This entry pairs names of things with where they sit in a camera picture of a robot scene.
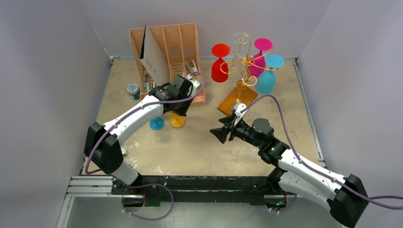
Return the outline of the red plastic wine glass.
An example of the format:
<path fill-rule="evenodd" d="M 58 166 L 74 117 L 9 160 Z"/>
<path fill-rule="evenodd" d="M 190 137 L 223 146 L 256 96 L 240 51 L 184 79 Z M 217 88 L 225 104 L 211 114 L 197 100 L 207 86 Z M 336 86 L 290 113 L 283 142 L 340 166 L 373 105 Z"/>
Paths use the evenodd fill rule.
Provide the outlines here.
<path fill-rule="evenodd" d="M 228 64 L 223 58 L 229 54 L 230 47 L 226 44 L 219 43 L 212 47 L 211 52 L 218 58 L 211 67 L 211 78 L 217 83 L 223 83 L 229 77 Z"/>

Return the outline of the blue plastic wine glass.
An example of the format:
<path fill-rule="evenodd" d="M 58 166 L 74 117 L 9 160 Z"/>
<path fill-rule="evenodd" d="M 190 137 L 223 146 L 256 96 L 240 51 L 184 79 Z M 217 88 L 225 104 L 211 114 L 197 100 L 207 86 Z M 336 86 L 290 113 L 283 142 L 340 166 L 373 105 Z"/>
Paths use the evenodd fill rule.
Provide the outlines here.
<path fill-rule="evenodd" d="M 164 119 L 156 117 L 150 121 L 149 126 L 154 131 L 161 130 L 164 127 Z"/>

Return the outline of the yellow plastic wine glass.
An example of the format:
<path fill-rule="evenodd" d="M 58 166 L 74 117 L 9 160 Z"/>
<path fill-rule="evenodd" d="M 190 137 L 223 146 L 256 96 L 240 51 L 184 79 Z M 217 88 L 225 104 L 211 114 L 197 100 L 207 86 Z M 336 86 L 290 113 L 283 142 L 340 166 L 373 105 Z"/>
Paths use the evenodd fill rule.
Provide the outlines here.
<path fill-rule="evenodd" d="M 169 112 L 170 115 L 170 125 L 174 128 L 180 128 L 185 124 L 185 117 L 176 114 L 173 111 Z"/>

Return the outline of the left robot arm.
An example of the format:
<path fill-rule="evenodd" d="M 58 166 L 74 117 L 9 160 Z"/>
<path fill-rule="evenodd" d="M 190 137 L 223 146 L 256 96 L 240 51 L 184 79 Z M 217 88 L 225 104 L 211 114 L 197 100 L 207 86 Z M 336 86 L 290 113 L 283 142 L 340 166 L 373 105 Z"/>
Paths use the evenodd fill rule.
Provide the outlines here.
<path fill-rule="evenodd" d="M 89 171 L 93 162 L 100 171 L 112 175 L 123 182 L 129 194 L 137 194 L 142 187 L 141 174 L 124 161 L 121 145 L 156 117 L 172 111 L 179 116 L 186 113 L 193 101 L 204 89 L 205 81 L 194 79 L 195 73 L 186 77 L 177 75 L 171 83 L 153 88 L 138 104 L 119 117 L 99 124 L 92 123 L 87 131 L 84 155 L 87 163 L 84 171 Z"/>

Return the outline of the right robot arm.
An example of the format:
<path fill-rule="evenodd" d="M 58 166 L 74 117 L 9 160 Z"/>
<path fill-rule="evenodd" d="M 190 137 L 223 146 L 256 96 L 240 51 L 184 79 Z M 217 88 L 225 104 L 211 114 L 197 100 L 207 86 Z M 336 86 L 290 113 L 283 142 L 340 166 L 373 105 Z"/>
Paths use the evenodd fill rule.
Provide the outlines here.
<path fill-rule="evenodd" d="M 267 164 L 275 166 L 267 188 L 272 193 L 281 190 L 295 193 L 330 212 L 340 224 L 354 228 L 368 202 L 350 189 L 367 196 L 361 179 L 353 174 L 344 176 L 329 171 L 303 156 L 296 156 L 290 146 L 274 135 L 267 119 L 255 119 L 247 125 L 235 115 L 219 119 L 223 127 L 211 129 L 221 143 L 239 138 L 259 149 L 258 155 Z"/>

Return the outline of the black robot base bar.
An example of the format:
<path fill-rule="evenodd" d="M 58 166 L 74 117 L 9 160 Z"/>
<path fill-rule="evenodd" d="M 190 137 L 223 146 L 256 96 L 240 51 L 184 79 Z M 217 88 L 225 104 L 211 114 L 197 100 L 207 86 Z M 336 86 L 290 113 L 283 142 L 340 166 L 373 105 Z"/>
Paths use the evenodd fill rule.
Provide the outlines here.
<path fill-rule="evenodd" d="M 162 202 L 247 203 L 282 209 L 294 194 L 282 190 L 278 169 L 268 176 L 163 176 L 143 175 L 135 185 L 112 181 L 111 193 L 143 197 L 146 206 Z"/>

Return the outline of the teal wine glass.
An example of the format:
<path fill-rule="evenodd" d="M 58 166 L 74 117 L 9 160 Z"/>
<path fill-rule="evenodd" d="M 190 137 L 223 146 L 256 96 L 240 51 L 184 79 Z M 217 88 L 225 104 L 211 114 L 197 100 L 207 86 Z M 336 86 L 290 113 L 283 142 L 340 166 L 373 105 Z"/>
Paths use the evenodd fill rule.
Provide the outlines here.
<path fill-rule="evenodd" d="M 255 84 L 255 90 L 262 95 L 268 95 L 273 92 L 276 84 L 274 71 L 283 67 L 285 61 L 280 55 L 269 54 L 265 56 L 265 63 L 268 70 L 264 70 L 264 72 L 260 74 Z"/>

